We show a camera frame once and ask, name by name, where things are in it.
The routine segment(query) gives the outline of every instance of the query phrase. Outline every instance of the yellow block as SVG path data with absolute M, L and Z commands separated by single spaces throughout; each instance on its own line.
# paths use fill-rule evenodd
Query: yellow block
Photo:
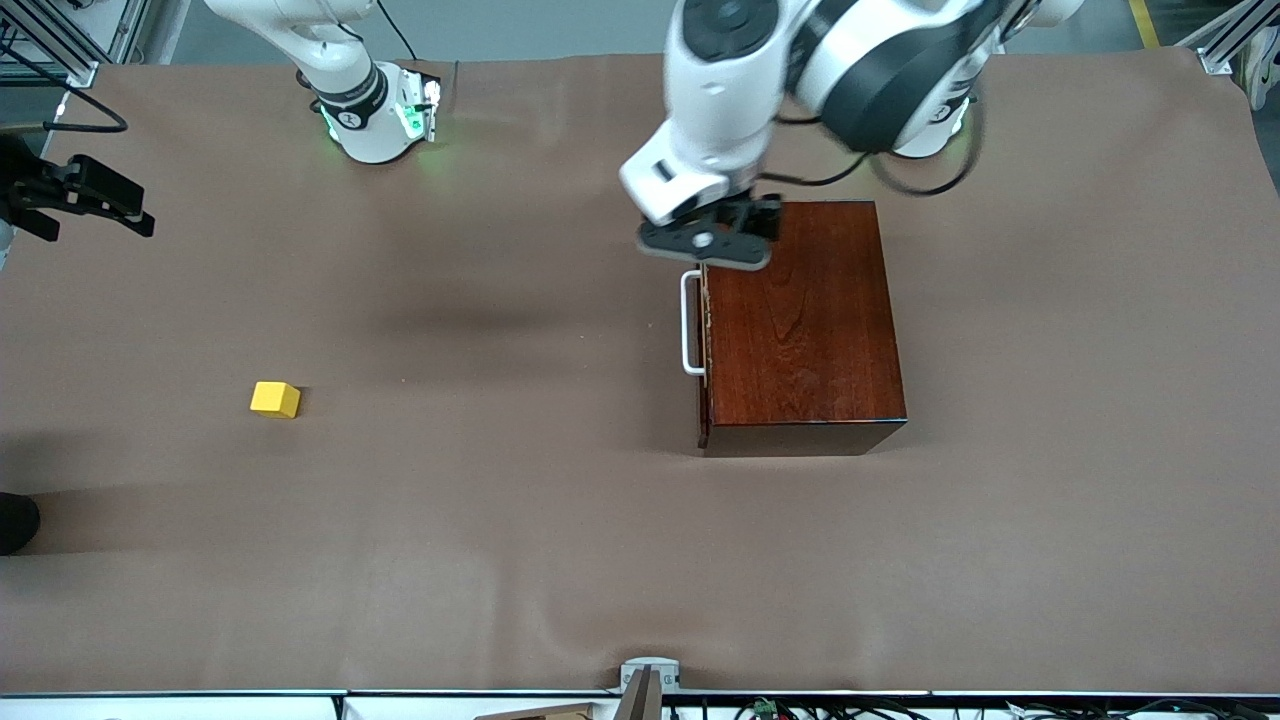
M 292 420 L 298 416 L 298 401 L 302 393 L 289 383 L 257 383 L 253 387 L 253 400 L 248 409 L 264 418 Z

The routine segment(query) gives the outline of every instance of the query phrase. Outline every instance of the white metal handle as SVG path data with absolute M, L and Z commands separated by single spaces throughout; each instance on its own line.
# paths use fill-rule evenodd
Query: white metal handle
M 685 372 L 695 378 L 705 375 L 707 368 L 699 368 L 689 359 L 689 281 L 701 277 L 701 270 L 689 270 L 680 275 L 680 363 L 685 366 Z

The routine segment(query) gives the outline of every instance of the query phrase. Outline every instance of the table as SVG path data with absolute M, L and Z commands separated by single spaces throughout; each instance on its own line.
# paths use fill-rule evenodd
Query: table
M 360 167 L 285 67 L 102 69 L 133 129 L 50 156 L 145 184 L 157 237 L 68 219 L 0 275 L 0 483 L 46 514 L 0 562 L 0 689 L 585 687 L 636 655 L 1275 689 L 1280 204 L 1226 79 L 996 58 L 960 188 L 792 192 L 878 201 L 911 420 L 782 460 L 694 452 L 686 268 L 635 251 L 616 181 L 659 59 L 449 79 L 438 146 Z M 769 167 L 846 161 L 780 128 Z M 303 416 L 251 414 L 260 379 Z

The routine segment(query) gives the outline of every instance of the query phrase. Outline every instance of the wooden box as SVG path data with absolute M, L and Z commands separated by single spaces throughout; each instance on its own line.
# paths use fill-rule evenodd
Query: wooden box
M 768 266 L 700 279 L 707 455 L 861 455 L 906 423 L 873 202 L 787 202 Z

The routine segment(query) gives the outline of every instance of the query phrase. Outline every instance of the cable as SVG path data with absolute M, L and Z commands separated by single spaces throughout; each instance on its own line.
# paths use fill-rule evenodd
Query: cable
M 913 720 L 929 720 L 928 716 L 922 715 L 922 714 L 919 714 L 919 712 L 916 712 L 916 711 L 906 707 L 905 705 L 902 705 L 902 703 L 900 703 L 897 701 L 883 700 L 883 698 L 873 698 L 873 697 L 864 698 L 864 701 L 872 702 L 874 705 L 878 705 L 879 707 L 883 707 L 883 708 L 890 710 L 892 712 L 900 712 L 902 715 L 906 715 L 908 717 L 911 717 Z
M 60 86 L 67 92 L 70 92 L 76 97 L 79 97 L 81 100 L 88 102 L 95 109 L 97 109 L 100 113 L 102 113 L 108 118 L 111 118 L 111 120 L 115 122 L 114 126 L 86 126 L 86 124 L 78 124 L 78 123 L 51 123 L 51 122 L 44 122 L 44 123 L 40 123 L 41 128 L 44 128 L 46 131 L 60 129 L 60 131 L 64 131 L 64 132 L 92 132 L 92 133 L 114 133 L 114 132 L 124 132 L 124 131 L 129 129 L 129 123 L 125 122 L 124 118 L 122 118 L 119 113 L 116 113 L 115 110 L 113 110 L 113 109 L 108 108 L 106 105 L 99 102 L 97 100 L 95 100 L 93 97 L 91 97 L 83 90 L 81 90 L 78 87 L 73 87 L 65 79 L 59 78 L 59 77 L 54 76 L 52 73 L 50 73 L 49 70 L 46 70 L 45 68 L 41 68 L 36 63 L 32 63 L 31 60 L 28 60 L 27 58 L 24 58 L 22 54 L 19 54 L 17 50 L 14 50 L 12 46 L 0 47 L 0 55 L 9 55 L 14 60 L 18 60 L 18 63 L 20 63 L 28 70 L 36 73 L 37 76 L 40 76 L 40 77 L 42 77 L 45 79 L 47 79 L 49 82 L 52 82 L 52 83 Z M 0 127 L 0 133 L 8 135 L 8 133 L 12 133 L 12 131 L 9 131 L 8 128 Z
M 1196 710 L 1197 712 L 1204 712 L 1204 714 L 1212 715 L 1212 716 L 1217 717 L 1219 720 L 1228 720 L 1230 717 L 1226 712 L 1222 712 L 1221 710 L 1217 710 L 1216 707 L 1210 707 L 1208 705 L 1203 705 L 1203 703 L 1194 702 L 1194 701 L 1179 700 L 1176 697 L 1169 697 L 1169 698 L 1157 700 L 1155 702 L 1148 702 L 1147 705 L 1139 707 L 1138 710 L 1130 710 L 1129 712 L 1119 712 L 1116 715 L 1108 715 L 1108 717 L 1119 719 L 1119 720 L 1125 720 L 1128 717 L 1133 717 L 1134 715 L 1137 715 L 1139 712 L 1151 712 L 1152 710 L 1155 710 L 1155 708 L 1157 708 L 1157 707 L 1160 707 L 1162 705 L 1172 705 L 1174 706 L 1174 712 L 1187 712 L 1187 710 L 1183 710 L 1183 708 L 1189 707 L 1192 710 Z
M 879 178 L 882 183 L 896 190 L 897 192 L 901 192 L 902 195 L 910 195 L 913 197 L 934 197 L 963 183 L 969 177 L 969 174 L 973 173 L 973 169 L 978 165 L 978 158 L 982 156 L 982 147 L 987 135 L 986 110 L 979 106 L 980 105 L 979 102 L 970 102 L 969 105 L 972 108 L 977 108 L 973 113 L 973 126 L 970 127 L 969 147 L 965 151 L 964 164 L 960 165 L 960 170 L 956 172 L 956 176 L 954 178 L 936 187 L 914 187 L 893 177 L 888 172 L 888 169 L 886 169 L 884 165 L 878 161 L 879 160 L 878 158 L 876 159 L 876 161 L 872 161 L 872 172 L 876 173 L 876 177 Z
M 347 33 L 347 36 L 358 40 L 360 42 L 365 41 L 365 38 L 357 35 L 356 31 L 347 27 L 347 23 L 338 19 L 338 13 L 333 10 L 333 5 L 329 4 L 329 0 L 320 0 L 320 6 L 324 8 L 324 14 L 329 17 L 329 22 L 338 26 L 338 29 Z
M 782 115 L 778 115 L 778 117 L 773 118 L 773 122 L 778 123 L 780 126 L 815 126 L 815 124 L 818 124 L 818 123 L 822 122 L 822 118 L 818 118 L 818 117 L 813 117 L 813 118 L 783 118 Z
M 786 720 L 800 720 L 800 716 L 795 714 L 785 702 L 781 700 L 773 701 L 773 706 L 778 708 L 778 716 Z
M 1002 31 L 1000 31 L 1001 45 L 1009 42 L 1015 35 L 1018 35 L 1019 32 L 1023 31 L 1023 28 L 1027 27 L 1027 23 L 1030 22 L 1032 13 L 1034 13 L 1036 10 L 1036 8 L 1032 8 L 1032 3 L 1036 3 L 1036 0 L 1023 0 L 1021 8 L 1018 8 L 1016 13 L 1007 15 L 1010 18 L 1010 22 L 1007 26 L 1005 26 Z
M 1097 706 L 1083 703 L 1084 710 L 1064 710 L 1061 707 L 1055 707 L 1052 705 L 1044 705 L 1039 702 L 1030 702 L 1023 706 L 1023 710 L 1036 710 L 1046 712 L 1047 715 L 1027 715 L 1027 720 L 1033 717 L 1042 717 L 1043 720 L 1106 720 L 1110 715 Z
M 365 38 L 364 38 L 364 37 L 361 37 L 361 36 L 360 36 L 360 33 L 357 33 L 356 31 L 353 31 L 353 29 L 351 29 L 349 27 L 347 27 L 347 24 L 346 24 L 346 23 L 338 23 L 338 29 L 340 29 L 342 32 L 346 32 L 346 33 L 347 33 L 347 35 L 349 35 L 351 37 L 355 37 L 355 38 L 356 38 L 356 40 L 358 40 L 360 42 L 364 42 L 364 41 L 365 41 Z
M 804 710 L 805 712 L 808 712 L 808 714 L 809 714 L 809 717 L 813 717 L 813 720 L 822 720 L 822 716 L 819 716 L 819 715 L 818 715 L 818 708 L 815 708 L 815 707 L 810 706 L 809 703 L 806 703 L 806 702 L 803 702 L 803 701 L 800 701 L 800 700 L 792 700 L 792 701 L 788 701 L 788 702 L 790 702 L 791 705 L 794 705 L 794 706 L 799 707 L 800 710 Z M 833 714 L 833 712 L 831 712 L 829 710 L 827 711 L 827 715 L 828 715 L 829 717 L 835 717 L 835 714 Z
M 293 73 L 293 79 L 298 81 L 298 85 L 301 85 L 302 87 L 315 92 L 315 88 L 311 87 L 311 81 L 307 79 L 307 76 L 302 74 L 302 68 L 298 68 L 297 72 Z M 320 113 L 320 96 L 317 95 L 312 97 L 311 105 L 308 105 L 307 108 L 312 113 Z
M 870 156 L 872 156 L 870 152 L 863 152 L 861 155 L 858 156 L 856 160 L 854 160 L 852 165 L 849 165 L 847 168 L 845 168 L 844 170 L 841 170 L 841 172 L 831 176 L 829 178 L 822 178 L 822 179 L 812 181 L 812 179 L 799 178 L 796 176 L 786 176 L 786 174 L 780 174 L 780 173 L 760 173 L 760 179 L 769 179 L 769 181 L 773 181 L 773 182 L 781 182 L 781 183 L 786 183 L 786 184 L 795 184 L 795 186 L 800 186 L 800 187 L 823 187 L 823 186 L 828 186 L 828 184 L 835 184 L 835 183 L 837 183 L 837 182 L 847 178 L 849 176 L 854 174 L 854 170 L 856 170 L 858 168 L 860 168 L 861 164 L 865 163 L 867 159 L 870 158 Z
M 417 53 L 413 51 L 413 46 L 408 44 L 408 38 L 404 37 L 403 32 L 401 32 L 399 26 L 392 19 L 392 14 L 387 12 L 387 5 L 383 5 L 383 0 L 378 0 L 378 9 L 383 12 L 383 17 L 387 18 L 387 23 L 392 26 L 392 29 L 394 29 L 396 35 L 399 36 L 401 42 L 404 44 L 404 49 L 408 50 L 408 56 L 413 60 L 421 60 L 421 58 L 417 56 Z
M 869 700 L 869 698 L 859 698 L 859 700 Z M 855 712 L 851 714 L 851 715 L 847 715 L 849 717 L 858 717 L 859 715 L 861 715 L 861 714 L 865 712 L 868 715 L 874 715 L 874 716 L 879 717 L 881 720 L 897 720 L 897 717 L 893 717 L 892 715 L 890 715 L 887 712 L 882 712 L 882 711 L 876 710 L 873 707 L 855 707 L 854 710 L 855 710 Z M 911 712 L 910 710 L 906 710 L 906 708 L 902 708 L 902 711 L 904 711 L 905 715 L 909 715 L 911 717 L 924 717 L 919 712 Z

